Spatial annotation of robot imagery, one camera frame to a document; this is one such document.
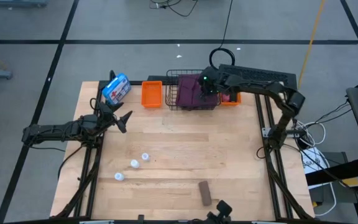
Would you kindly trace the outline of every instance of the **white paper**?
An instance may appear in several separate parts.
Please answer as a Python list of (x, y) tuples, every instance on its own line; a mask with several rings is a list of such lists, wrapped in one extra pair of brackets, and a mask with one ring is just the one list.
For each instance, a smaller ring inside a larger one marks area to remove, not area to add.
[[(305, 154), (307, 154), (310, 158), (312, 158), (313, 161), (311, 159), (309, 159), (307, 156), (305, 156), (303, 154), (303, 152)], [(326, 165), (324, 159), (320, 156), (319, 151), (315, 147), (310, 148), (310, 149), (305, 149), (305, 150), (303, 150), (303, 152), (301, 154), (302, 154), (302, 161), (303, 161), (303, 170), (304, 170), (305, 174), (309, 174), (311, 172), (321, 170), (321, 168), (319, 166), (317, 166), (317, 164), (314, 162), (317, 162), (323, 168), (327, 168), (327, 165)], [(312, 185), (312, 186), (309, 186), (309, 189), (320, 187), (324, 184), (329, 184), (329, 183)]]

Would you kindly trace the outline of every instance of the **orange plastic bin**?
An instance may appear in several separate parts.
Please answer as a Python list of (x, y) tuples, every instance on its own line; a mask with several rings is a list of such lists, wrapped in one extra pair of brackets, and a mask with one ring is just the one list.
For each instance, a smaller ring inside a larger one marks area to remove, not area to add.
[(145, 108), (159, 108), (162, 105), (162, 82), (142, 82), (142, 105)]
[(237, 106), (241, 104), (241, 94), (237, 93), (237, 102), (223, 102), (223, 96), (221, 94), (221, 104), (224, 106)]

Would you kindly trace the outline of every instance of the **wooden tabletop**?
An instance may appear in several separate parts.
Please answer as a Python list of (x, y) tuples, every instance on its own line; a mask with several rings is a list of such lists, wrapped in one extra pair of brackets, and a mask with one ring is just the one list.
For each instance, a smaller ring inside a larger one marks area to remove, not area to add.
[[(93, 112), (89, 100), (96, 96), (97, 87), (98, 82), (83, 82), (74, 119)], [(274, 220), (265, 161), (255, 155), (262, 146), (255, 96), (242, 93), (241, 97), (239, 106), (217, 106), (211, 111), (171, 111), (165, 104), (145, 109), (140, 103), (141, 86), (132, 86), (116, 112), (122, 116), (133, 110), (127, 133), (113, 126), (104, 136), (92, 218), (135, 220), (141, 214), (146, 220), (205, 219), (209, 211), (217, 213), (216, 204), (224, 200), (233, 209), (233, 220)], [(281, 111), (274, 102), (272, 108), (277, 122)], [(292, 139), (285, 143), (295, 145)], [(65, 157), (79, 145), (69, 142)], [(150, 162), (142, 161), (144, 152)], [(288, 189), (314, 216), (300, 153), (286, 146), (281, 153)], [(60, 212), (78, 189), (84, 154), (82, 149), (63, 167), (51, 215)], [(140, 162), (139, 169), (131, 167), (132, 159)], [(125, 180), (116, 181), (116, 172), (123, 173)], [(203, 180), (208, 181), (213, 200), (208, 207), (203, 206), (198, 189)], [(85, 193), (82, 214), (87, 199)]]

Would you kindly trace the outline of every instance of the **blue box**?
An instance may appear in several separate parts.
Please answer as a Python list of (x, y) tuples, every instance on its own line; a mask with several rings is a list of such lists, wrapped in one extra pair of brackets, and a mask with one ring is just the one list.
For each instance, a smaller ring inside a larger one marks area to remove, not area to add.
[(129, 83), (128, 77), (120, 73), (104, 87), (102, 94), (110, 104), (115, 105), (119, 103), (130, 90), (131, 84)]

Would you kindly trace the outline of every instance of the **black wire basket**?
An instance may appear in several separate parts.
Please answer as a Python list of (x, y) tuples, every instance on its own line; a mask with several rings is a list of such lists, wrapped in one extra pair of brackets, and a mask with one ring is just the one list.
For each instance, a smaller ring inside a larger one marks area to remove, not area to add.
[(213, 110), (215, 106), (221, 104), (221, 98), (216, 95), (216, 104), (205, 106), (180, 106), (178, 105), (178, 91), (179, 91), (179, 79), (185, 75), (200, 74), (202, 70), (168, 70), (167, 71), (167, 84), (165, 85), (165, 103), (171, 110)]

